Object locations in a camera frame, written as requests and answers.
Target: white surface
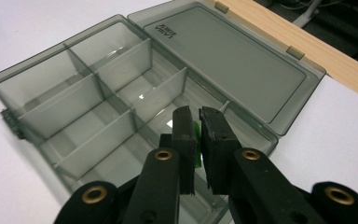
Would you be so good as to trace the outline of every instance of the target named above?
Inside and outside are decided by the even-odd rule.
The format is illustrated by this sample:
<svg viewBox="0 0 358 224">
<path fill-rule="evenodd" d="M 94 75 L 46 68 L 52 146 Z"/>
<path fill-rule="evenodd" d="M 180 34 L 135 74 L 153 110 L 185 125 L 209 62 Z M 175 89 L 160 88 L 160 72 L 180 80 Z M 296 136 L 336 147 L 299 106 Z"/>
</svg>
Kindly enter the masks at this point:
<svg viewBox="0 0 358 224">
<path fill-rule="evenodd" d="M 115 14 L 161 2 L 1 0 L 0 71 Z M 358 94 L 326 77 L 271 158 L 303 189 L 332 180 L 358 191 Z M 38 153 L 0 118 L 0 223 L 51 223 L 67 198 Z"/>
</svg>

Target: wooden board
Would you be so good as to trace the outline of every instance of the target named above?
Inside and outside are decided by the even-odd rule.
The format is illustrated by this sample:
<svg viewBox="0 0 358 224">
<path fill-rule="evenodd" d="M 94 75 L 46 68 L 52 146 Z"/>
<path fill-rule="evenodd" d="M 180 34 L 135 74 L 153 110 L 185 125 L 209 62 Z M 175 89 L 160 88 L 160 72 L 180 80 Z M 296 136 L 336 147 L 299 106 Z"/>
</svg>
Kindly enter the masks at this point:
<svg viewBox="0 0 358 224">
<path fill-rule="evenodd" d="M 358 92 L 358 62 L 351 57 L 252 0 L 219 0 L 219 2 L 254 25 L 256 32 L 260 29 L 283 42 L 284 45 L 299 49 L 306 57 L 323 67 L 330 77 Z"/>
</svg>

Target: open lid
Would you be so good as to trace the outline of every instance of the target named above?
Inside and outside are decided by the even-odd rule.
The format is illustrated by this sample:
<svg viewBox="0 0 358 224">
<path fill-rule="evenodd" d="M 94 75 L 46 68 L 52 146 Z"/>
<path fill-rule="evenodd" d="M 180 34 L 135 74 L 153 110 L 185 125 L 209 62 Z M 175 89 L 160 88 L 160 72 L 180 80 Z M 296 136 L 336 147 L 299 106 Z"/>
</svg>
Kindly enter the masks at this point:
<svg viewBox="0 0 358 224">
<path fill-rule="evenodd" d="M 279 49 L 201 1 L 172 1 L 129 20 L 278 135 L 287 133 L 324 76 L 303 55 Z"/>
</svg>

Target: green object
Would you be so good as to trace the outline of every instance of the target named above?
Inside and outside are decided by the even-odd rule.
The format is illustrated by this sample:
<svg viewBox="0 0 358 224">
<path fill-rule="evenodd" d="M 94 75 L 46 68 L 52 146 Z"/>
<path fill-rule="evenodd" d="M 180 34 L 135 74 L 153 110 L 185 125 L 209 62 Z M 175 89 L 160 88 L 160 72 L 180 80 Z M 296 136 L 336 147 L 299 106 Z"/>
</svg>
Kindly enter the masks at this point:
<svg viewBox="0 0 358 224">
<path fill-rule="evenodd" d="M 194 131 L 196 133 L 196 137 L 197 137 L 197 146 L 196 146 L 196 156 L 195 156 L 195 162 L 194 162 L 194 167 L 195 168 L 200 168 L 202 167 L 202 162 L 201 162 L 201 144 L 200 144 L 200 138 L 201 138 L 201 131 L 200 131 L 200 126 L 199 124 L 193 120 L 193 124 L 194 124 Z"/>
</svg>

